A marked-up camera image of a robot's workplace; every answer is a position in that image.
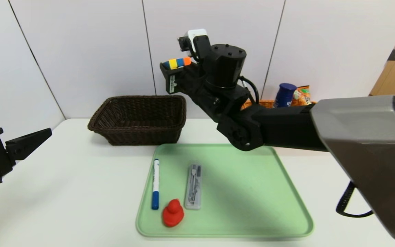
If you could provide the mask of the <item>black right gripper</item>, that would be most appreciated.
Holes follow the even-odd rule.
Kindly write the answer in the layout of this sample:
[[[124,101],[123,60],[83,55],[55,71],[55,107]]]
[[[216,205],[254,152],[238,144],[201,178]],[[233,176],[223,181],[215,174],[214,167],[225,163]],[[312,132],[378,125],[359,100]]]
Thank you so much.
[[[192,62],[187,66],[168,69],[164,63],[160,63],[159,67],[165,78],[168,94],[182,93],[194,97],[202,89],[206,73],[199,64]]]

